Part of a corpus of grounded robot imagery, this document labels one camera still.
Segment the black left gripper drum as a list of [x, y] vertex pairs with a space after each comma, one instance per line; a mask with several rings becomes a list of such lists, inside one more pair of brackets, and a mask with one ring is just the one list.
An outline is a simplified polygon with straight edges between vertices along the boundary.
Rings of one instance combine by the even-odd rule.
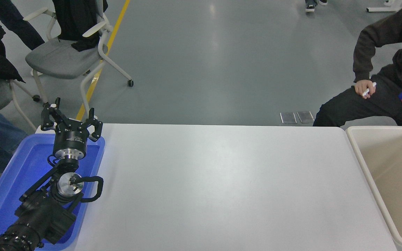
[[87, 150], [88, 129], [79, 121], [58, 123], [55, 127], [55, 140], [53, 151], [74, 149]]

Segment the person's hand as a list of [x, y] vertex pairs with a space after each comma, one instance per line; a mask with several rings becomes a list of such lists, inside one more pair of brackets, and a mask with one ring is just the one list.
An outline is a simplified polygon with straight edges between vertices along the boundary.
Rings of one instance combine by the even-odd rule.
[[370, 80], [360, 80], [356, 82], [354, 88], [356, 95], [369, 99], [376, 91], [376, 83]]

